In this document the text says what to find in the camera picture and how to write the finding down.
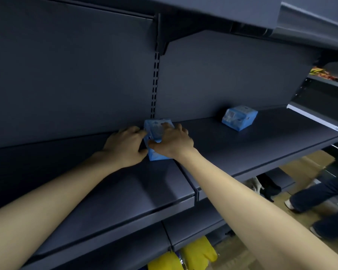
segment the blue package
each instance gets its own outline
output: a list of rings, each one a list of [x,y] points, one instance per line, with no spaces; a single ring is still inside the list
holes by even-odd
[[[150,161],[171,159],[156,153],[153,149],[148,147],[149,140],[154,140],[157,143],[161,142],[161,136],[163,135],[162,124],[165,122],[168,122],[174,128],[174,125],[170,119],[147,119],[144,121],[144,129],[148,132],[148,134],[144,137],[144,142],[148,148],[148,156]]]
[[[252,125],[257,113],[258,111],[243,105],[229,108],[223,116],[222,123],[237,131],[241,131]]]

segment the person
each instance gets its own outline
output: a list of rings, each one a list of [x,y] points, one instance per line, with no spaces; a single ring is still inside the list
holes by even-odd
[[[195,148],[180,124],[163,124],[149,146],[182,164],[265,269],[338,270],[338,254],[271,202],[226,174]],[[0,270],[20,268],[75,206],[106,176],[142,161],[146,132],[129,127],[74,169],[0,208]]]
[[[285,205],[295,212],[305,212],[338,195],[338,177],[313,185],[292,195]],[[338,212],[315,222],[310,231],[319,238],[338,238]]]

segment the shoe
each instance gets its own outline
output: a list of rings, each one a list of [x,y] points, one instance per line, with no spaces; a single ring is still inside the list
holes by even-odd
[[[291,202],[288,200],[286,200],[284,202],[284,204],[286,205],[286,207],[288,207],[290,210],[294,210],[294,207],[292,206]]]
[[[318,235],[318,233],[315,231],[314,227],[310,227],[309,230],[315,235],[317,236],[319,239],[321,239],[322,237]]]

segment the leg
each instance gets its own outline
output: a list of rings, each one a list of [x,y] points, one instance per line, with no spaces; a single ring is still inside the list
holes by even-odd
[[[325,239],[338,238],[338,212],[313,224],[316,233]]]
[[[292,195],[289,201],[295,210],[304,212],[336,195],[338,195],[338,177],[299,191]]]

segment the person's left hand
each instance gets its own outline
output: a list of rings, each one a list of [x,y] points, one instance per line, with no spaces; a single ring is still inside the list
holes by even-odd
[[[146,136],[145,130],[131,126],[109,136],[103,150],[98,152],[103,160],[114,162],[118,169],[140,163],[148,154],[147,149],[139,151],[139,146]]]

